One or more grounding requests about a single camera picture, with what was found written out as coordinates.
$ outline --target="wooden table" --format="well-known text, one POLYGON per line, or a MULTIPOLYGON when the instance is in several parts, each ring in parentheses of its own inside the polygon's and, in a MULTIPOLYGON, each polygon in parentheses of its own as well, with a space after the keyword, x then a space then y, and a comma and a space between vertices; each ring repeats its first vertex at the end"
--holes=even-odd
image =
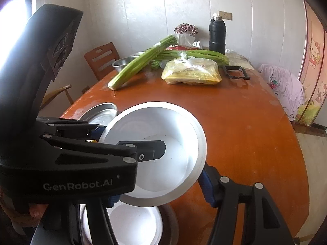
MULTIPOLYGON (((191 112, 202 125, 208 145, 207 162, 236 183, 262 182, 293 236, 309 213, 305 163, 295 132, 275 94, 257 71, 249 81, 223 77, 215 86, 168 85, 161 69, 146 68, 118 91, 107 83, 111 72, 79 98, 63 118, 80 118, 91 107, 113 102, 119 111, 149 101, 164 101, 191 112)), ((206 244, 216 214, 198 183, 171 202, 179 222, 179 244, 206 244)), ((244 207, 239 209, 242 217, 244 207)), ((239 220, 234 243, 241 237, 239 220)))

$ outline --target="celery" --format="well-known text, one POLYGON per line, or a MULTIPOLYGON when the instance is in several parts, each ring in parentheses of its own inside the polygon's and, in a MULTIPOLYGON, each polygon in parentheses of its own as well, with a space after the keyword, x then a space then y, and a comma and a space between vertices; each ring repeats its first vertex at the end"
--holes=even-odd
POLYGON ((153 60, 158 54, 160 54, 165 48, 170 45, 175 45, 176 38, 170 35, 158 43, 158 45, 146 50, 139 57, 135 58, 124 69, 120 71, 111 81, 108 83, 108 87, 111 90, 117 90, 123 83, 127 82, 132 76, 137 74, 144 66, 148 64, 150 60, 153 60))
MULTIPOLYGON (((195 58, 204 58, 215 61, 218 65, 227 65, 229 64, 229 59, 227 56, 212 50, 186 50, 183 51, 187 56, 192 56, 195 58)), ((159 55, 157 55, 154 60, 173 60, 180 58, 180 50, 164 50, 159 55)))

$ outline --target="wooden chair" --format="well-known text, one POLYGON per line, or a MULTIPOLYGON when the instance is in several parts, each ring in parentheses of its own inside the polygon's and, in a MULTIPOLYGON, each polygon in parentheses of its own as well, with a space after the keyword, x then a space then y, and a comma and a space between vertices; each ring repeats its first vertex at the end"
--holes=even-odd
POLYGON ((99 81, 114 69, 111 64, 120 59, 112 42, 85 53, 84 58, 99 81))
POLYGON ((69 95, 67 89, 70 89, 72 87, 72 85, 68 85, 68 86, 65 86, 65 87, 61 87, 55 91, 52 91, 48 94, 45 94, 43 100, 42 100, 42 104, 41 104, 41 109, 43 109, 46 105, 48 105, 51 101, 53 101, 53 99, 58 96, 61 92, 65 92, 68 100, 69 100, 69 103, 72 105, 74 103, 74 101, 72 100, 71 96, 69 95))

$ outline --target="electrical outlet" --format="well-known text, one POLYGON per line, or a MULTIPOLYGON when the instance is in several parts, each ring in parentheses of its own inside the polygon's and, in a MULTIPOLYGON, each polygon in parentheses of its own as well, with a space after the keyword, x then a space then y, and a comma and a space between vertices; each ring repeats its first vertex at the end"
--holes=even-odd
POLYGON ((220 15, 223 19, 233 20, 233 15, 232 15, 232 13, 227 13, 227 12, 224 12, 224 11, 219 11, 219 15, 220 15))

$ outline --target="window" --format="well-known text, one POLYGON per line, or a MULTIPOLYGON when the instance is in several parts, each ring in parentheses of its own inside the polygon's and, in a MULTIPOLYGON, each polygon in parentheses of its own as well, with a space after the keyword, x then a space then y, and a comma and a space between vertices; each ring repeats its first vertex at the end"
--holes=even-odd
POLYGON ((25 0, 12 0, 0 11, 0 68, 27 22, 25 0))

